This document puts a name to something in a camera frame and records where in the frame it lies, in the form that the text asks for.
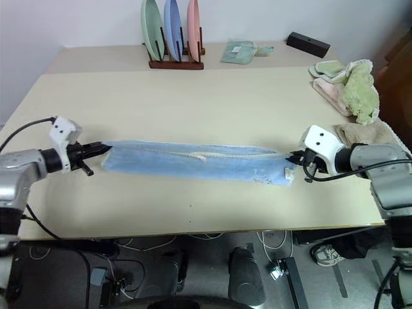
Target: shoe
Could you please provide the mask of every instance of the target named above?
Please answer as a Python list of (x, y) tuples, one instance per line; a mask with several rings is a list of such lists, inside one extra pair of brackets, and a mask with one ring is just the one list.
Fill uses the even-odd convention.
[(320, 244), (314, 246), (310, 250), (310, 255), (319, 266), (323, 267), (334, 266), (343, 259), (345, 259), (335, 251), (332, 245), (328, 244)]

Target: black metal stand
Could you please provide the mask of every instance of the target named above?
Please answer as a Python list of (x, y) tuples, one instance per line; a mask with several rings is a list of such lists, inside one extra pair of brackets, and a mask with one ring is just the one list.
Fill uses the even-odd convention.
[(309, 309), (295, 259), (293, 257), (286, 257), (284, 259), (280, 259), (278, 262), (281, 270), (283, 270), (284, 274), (288, 277), (290, 293), (292, 295), (292, 299), (294, 300), (295, 308)]

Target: pink plate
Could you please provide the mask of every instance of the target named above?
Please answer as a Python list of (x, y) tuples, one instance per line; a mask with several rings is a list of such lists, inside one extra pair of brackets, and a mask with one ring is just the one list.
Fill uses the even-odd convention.
[(187, 34), (192, 58), (199, 61), (198, 42), (200, 42), (200, 17), (198, 0), (191, 0), (187, 7)]

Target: beige table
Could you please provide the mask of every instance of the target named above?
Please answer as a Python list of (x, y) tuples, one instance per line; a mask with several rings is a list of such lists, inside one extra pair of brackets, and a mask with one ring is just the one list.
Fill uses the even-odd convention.
[[(206, 47), (210, 57), (203, 71), (148, 70), (144, 50), (133, 46), (65, 50), (33, 86), (0, 139), (28, 121), (62, 115), (83, 127), (81, 143), (144, 139), (254, 145), (287, 153), (297, 149), (308, 126), (332, 130), (348, 121), (311, 87), (310, 63), (302, 66), (302, 59), (316, 62), (317, 57), (283, 46), (277, 51), (297, 53), (296, 60), (279, 60), (275, 51), (251, 66), (224, 64), (222, 69), (216, 51), (222, 45)], [(134, 69), (127, 70), (126, 63)], [(28, 129), (6, 150), (46, 149), (49, 129), (47, 124)], [(100, 167), (102, 159), (88, 160), (95, 176), (54, 173), (33, 185), (29, 203), (58, 235), (97, 238), (382, 223), (369, 181), (357, 177), (307, 184), (297, 169), (294, 183), (281, 187), (108, 173)], [(22, 224), (20, 235), (47, 237), (32, 222)]]

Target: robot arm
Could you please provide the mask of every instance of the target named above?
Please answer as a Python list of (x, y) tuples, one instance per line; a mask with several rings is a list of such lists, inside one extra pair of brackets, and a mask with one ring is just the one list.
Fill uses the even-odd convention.
[(20, 241), (18, 232), (31, 185), (57, 171), (82, 169), (91, 176), (93, 171), (83, 160), (110, 149), (100, 142), (79, 144), (81, 131), (76, 123), (58, 117), (50, 131), (53, 148), (0, 155), (0, 306), (8, 286), (12, 256)]
[[(382, 219), (390, 227), (393, 256), (400, 272), (392, 291), (401, 306), (412, 304), (412, 160), (398, 145), (354, 144), (345, 148), (335, 135), (311, 126), (289, 160), (303, 166), (307, 182), (330, 181), (350, 174), (371, 180), (371, 193)], [(315, 173), (332, 177), (317, 178)]]

